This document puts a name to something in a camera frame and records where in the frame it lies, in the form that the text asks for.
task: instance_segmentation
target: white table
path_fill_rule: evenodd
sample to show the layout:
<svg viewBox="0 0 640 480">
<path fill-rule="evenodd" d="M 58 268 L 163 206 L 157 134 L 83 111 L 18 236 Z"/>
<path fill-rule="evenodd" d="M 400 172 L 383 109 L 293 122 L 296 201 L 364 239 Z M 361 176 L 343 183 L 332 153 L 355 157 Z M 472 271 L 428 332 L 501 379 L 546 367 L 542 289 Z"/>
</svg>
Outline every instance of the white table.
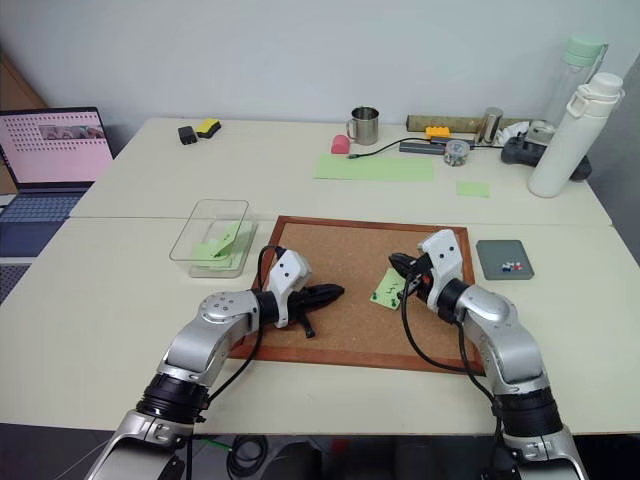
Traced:
<svg viewBox="0 0 640 480">
<path fill-rule="evenodd" d="M 191 279 L 168 258 L 178 219 L 70 219 L 0 306 L 0 422 L 113 429 L 133 408 L 199 302 L 248 288 L 243 275 Z M 640 269 L 602 226 L 472 225 L 480 239 L 521 239 L 536 275 L 484 280 L 518 307 L 538 340 L 574 433 L 640 431 Z M 221 378 L 239 365 L 227 362 Z M 256 362 L 206 412 L 201 433 L 477 434 L 493 430 L 464 376 Z"/>
<path fill-rule="evenodd" d="M 425 183 L 315 180 L 316 160 L 328 153 L 342 124 L 223 121 L 213 138 L 183 146 L 177 129 L 199 120 L 147 121 L 113 166 L 72 212 L 76 217 L 186 218 L 202 198 L 245 199 L 254 213 L 431 224 L 611 225 L 586 182 L 571 182 L 555 199 L 527 190 L 531 168 L 504 165 L 499 150 L 476 149 L 462 168 L 430 156 L 435 179 Z M 372 151 L 419 136 L 382 125 Z M 426 157 L 398 152 L 385 155 Z M 456 181 L 491 185 L 491 198 L 456 195 Z"/>
</svg>

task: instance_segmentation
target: pink object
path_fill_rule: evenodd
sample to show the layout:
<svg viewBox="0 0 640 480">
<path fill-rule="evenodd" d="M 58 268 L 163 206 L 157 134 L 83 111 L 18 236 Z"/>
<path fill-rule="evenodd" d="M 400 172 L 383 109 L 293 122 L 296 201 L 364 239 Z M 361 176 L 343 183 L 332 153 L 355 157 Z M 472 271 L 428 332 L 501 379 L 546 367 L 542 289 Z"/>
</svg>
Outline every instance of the pink object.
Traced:
<svg viewBox="0 0 640 480">
<path fill-rule="evenodd" d="M 331 153 L 349 153 L 350 146 L 351 142 L 346 136 L 336 135 L 331 144 Z"/>
</svg>

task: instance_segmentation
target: cork board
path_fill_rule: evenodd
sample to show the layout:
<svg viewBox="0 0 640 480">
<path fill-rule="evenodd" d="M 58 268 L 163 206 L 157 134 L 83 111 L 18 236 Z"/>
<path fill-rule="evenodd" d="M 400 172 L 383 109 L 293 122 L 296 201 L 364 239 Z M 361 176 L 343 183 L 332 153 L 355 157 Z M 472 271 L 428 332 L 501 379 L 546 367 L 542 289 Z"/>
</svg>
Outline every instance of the cork board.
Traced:
<svg viewBox="0 0 640 480">
<path fill-rule="evenodd" d="M 404 370 L 442 371 L 427 364 L 409 345 L 402 326 L 400 309 L 369 301 L 387 268 L 388 256 L 403 252 L 418 256 L 416 246 L 428 234 L 451 228 L 463 256 L 463 276 L 474 282 L 466 228 L 432 225 L 402 225 L 345 220 L 279 217 L 271 245 L 300 252 L 309 261 L 313 276 L 308 285 L 337 283 L 345 293 L 334 303 L 307 316 L 316 336 L 307 339 L 302 326 L 265 329 L 259 360 L 325 363 Z M 263 278 L 273 262 L 265 255 Z M 412 296 L 408 317 L 416 343 L 432 358 L 462 366 L 457 329 L 430 312 Z M 232 351 L 234 358 L 246 358 L 255 343 L 247 337 Z M 481 370 L 478 352 L 467 343 L 473 368 Z"/>
</svg>

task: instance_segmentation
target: white water bottle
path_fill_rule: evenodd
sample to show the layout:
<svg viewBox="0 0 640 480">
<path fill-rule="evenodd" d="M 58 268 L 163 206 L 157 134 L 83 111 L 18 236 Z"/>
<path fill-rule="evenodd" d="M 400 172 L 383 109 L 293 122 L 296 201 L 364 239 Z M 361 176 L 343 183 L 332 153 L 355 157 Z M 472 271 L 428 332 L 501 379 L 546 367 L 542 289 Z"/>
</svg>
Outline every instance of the white water bottle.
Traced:
<svg viewBox="0 0 640 480">
<path fill-rule="evenodd" d="M 620 100 L 622 79 L 596 73 L 578 86 L 567 104 L 562 122 L 529 179 L 529 190 L 539 197 L 555 197 L 607 123 Z"/>
</svg>

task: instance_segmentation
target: metal cup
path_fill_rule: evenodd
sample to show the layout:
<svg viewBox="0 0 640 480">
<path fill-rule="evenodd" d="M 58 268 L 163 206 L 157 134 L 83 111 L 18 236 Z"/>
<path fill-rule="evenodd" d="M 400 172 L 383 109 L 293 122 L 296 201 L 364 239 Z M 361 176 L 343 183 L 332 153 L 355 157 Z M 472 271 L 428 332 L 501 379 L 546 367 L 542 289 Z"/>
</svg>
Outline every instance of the metal cup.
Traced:
<svg viewBox="0 0 640 480">
<path fill-rule="evenodd" d="M 373 107 L 357 107 L 347 121 L 347 136 L 360 145 L 372 145 L 378 141 L 378 117 Z"/>
</svg>

